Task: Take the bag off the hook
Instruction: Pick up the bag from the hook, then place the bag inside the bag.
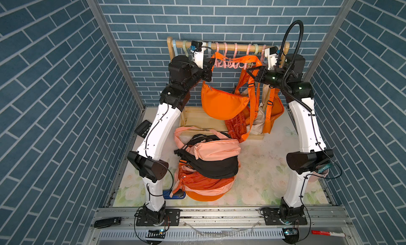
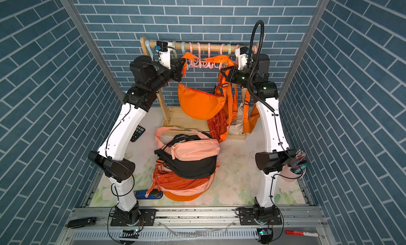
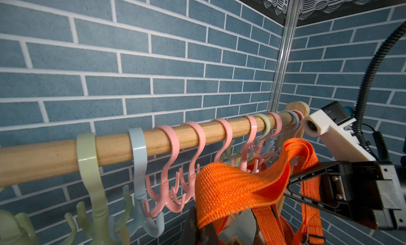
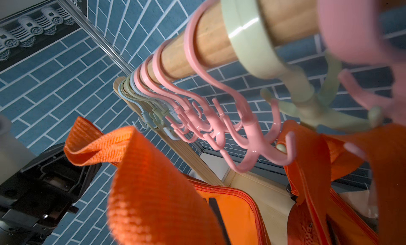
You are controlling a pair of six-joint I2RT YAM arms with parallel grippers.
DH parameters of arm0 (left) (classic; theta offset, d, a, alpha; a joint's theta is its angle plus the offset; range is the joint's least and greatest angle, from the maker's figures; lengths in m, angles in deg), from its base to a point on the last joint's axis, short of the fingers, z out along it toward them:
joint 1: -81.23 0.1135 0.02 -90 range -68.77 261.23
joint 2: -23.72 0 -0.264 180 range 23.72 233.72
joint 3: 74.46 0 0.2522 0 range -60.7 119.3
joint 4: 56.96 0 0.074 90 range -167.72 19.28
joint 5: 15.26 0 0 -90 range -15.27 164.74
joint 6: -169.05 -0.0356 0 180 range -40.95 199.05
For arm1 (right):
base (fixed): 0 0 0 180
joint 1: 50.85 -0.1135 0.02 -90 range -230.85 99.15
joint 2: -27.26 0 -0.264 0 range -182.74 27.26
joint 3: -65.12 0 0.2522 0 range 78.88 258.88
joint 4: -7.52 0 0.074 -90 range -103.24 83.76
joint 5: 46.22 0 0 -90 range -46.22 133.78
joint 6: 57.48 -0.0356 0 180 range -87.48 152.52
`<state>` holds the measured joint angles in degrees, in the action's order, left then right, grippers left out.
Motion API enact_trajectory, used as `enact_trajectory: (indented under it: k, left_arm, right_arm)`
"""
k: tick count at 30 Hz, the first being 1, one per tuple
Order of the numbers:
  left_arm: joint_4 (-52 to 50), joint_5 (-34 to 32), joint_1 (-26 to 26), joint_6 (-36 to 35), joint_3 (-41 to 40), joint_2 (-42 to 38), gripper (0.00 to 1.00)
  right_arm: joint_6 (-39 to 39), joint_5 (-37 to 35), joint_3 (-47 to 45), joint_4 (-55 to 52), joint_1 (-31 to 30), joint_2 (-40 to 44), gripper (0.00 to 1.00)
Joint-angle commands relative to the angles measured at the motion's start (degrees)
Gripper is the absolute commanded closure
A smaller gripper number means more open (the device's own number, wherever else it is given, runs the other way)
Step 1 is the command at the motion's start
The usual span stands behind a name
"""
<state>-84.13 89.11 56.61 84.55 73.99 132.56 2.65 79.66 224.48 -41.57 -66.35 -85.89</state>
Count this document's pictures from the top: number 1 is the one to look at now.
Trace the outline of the large pink sling bag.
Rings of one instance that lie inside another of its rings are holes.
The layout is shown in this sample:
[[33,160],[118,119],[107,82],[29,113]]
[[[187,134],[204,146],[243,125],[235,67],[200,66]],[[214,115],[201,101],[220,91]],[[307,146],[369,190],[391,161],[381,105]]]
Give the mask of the large pink sling bag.
[[194,192],[200,195],[204,195],[204,196],[217,196],[217,195],[221,195],[221,194],[225,194],[227,193],[233,186],[234,182],[228,183],[224,186],[215,186],[214,189],[192,189],[190,187],[188,187],[187,185],[184,185],[184,190],[187,192]]

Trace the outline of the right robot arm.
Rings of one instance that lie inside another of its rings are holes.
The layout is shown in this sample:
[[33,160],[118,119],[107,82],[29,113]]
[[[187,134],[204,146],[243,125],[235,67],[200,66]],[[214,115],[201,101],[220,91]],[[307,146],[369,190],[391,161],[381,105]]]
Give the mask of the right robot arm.
[[311,177],[326,178],[334,153],[324,143],[314,110],[314,91],[310,82],[302,81],[305,59],[298,55],[303,38],[303,22],[294,21],[286,31],[286,40],[294,26],[299,27],[299,37],[292,54],[285,57],[284,66],[273,69],[256,66],[247,70],[255,82],[280,90],[288,103],[290,118],[299,137],[299,150],[288,153],[286,160],[290,169],[287,191],[278,209],[263,208],[268,225],[307,225],[303,194]]

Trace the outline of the dark red-orange bag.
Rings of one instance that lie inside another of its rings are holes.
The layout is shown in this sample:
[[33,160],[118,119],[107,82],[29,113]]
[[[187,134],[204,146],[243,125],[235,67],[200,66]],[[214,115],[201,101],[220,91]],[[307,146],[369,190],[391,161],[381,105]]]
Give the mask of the dark red-orange bag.
[[181,160],[175,174],[174,187],[172,193],[178,190],[184,190],[184,185],[192,189],[214,189],[215,186],[224,186],[228,183],[235,182],[235,176],[231,178],[213,179],[208,178],[191,168],[184,160]]

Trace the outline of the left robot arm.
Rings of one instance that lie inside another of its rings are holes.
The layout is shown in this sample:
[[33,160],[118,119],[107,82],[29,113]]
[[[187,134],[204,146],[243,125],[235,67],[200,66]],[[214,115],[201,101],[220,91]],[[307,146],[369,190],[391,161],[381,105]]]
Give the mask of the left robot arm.
[[215,58],[190,60],[179,55],[168,65],[169,84],[160,95],[156,116],[144,141],[128,153],[129,162],[138,170],[146,189],[146,202],[137,213],[141,225],[160,226],[167,221],[162,180],[169,164],[160,159],[171,128],[190,99],[190,90],[200,81],[211,81]]

